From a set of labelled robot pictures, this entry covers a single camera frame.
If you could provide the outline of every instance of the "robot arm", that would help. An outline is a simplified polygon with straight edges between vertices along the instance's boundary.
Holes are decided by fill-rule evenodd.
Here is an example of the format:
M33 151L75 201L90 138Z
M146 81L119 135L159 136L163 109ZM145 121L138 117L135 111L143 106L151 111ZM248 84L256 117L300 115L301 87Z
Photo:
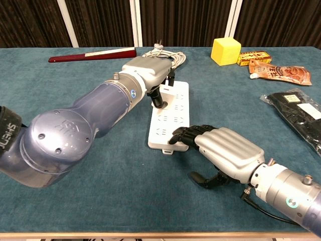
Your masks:
M6 150L0 146L0 170L30 187L57 182L85 157L95 138L107 134L145 93L158 90L171 66L169 59L136 57L71 107L42 113L29 127L17 125L19 131L9 133L15 134L14 141L6 144ZM161 96L155 99L161 107Z
M176 142L199 150L219 170L211 179L192 172L191 177L200 186L210 189L231 180L248 184L243 199L255 188L260 199L321 236L321 186L310 175L303 177L273 159L265 164L261 148L228 128L208 125L178 128L169 144Z

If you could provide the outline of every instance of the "power cord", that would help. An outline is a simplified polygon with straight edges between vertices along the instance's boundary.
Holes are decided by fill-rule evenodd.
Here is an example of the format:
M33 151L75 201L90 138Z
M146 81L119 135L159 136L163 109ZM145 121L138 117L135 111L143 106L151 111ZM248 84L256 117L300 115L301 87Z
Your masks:
M172 69L176 69L186 60L186 55L183 52L171 52L164 50L162 41L154 44L154 49L143 54L142 57L157 57L157 58L172 58Z
M250 206L254 207L255 209L259 210L260 212L264 213L265 215L269 216L269 217L272 217L274 219L277 219L279 221L282 221L282 222L287 222L287 223L290 223L290 224L293 224L293 225L297 225L297 226L300 226L299 224L297 224L296 222L290 220L290 219L285 219L285 218L282 218L282 217L278 217L278 216L275 216L271 213L269 213L268 211L264 210L263 208L261 208L259 205L257 205L249 196L250 196L250 193L251 193L251 187L248 187L246 188L242 195L241 195L241 199L243 201L245 201L247 204L249 204Z

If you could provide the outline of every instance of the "yellow foam cube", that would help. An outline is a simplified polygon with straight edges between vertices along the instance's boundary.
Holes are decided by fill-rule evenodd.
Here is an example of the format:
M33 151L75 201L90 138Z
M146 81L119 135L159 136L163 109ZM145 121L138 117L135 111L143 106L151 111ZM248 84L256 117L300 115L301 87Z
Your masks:
M241 44L233 38L214 39L211 58L220 66L235 64L241 51Z

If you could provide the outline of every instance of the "orange snack bag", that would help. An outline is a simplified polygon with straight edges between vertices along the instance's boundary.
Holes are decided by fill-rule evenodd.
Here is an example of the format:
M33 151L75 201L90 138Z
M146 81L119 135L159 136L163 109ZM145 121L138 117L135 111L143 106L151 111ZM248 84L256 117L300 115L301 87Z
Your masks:
M249 71L251 73L251 79L275 79L300 85L312 85L310 72L307 71L306 68L300 66L278 67L251 59Z

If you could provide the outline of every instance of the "white power strip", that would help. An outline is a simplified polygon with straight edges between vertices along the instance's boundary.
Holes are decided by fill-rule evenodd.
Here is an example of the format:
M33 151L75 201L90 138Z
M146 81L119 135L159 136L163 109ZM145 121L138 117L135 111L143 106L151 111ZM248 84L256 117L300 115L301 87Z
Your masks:
M189 84L175 81L173 87L161 84L159 90L168 104L164 108L155 108L152 104L148 146L162 149L165 155L174 151L185 152L189 148L187 145L182 142L169 145L168 141L178 127L190 126Z

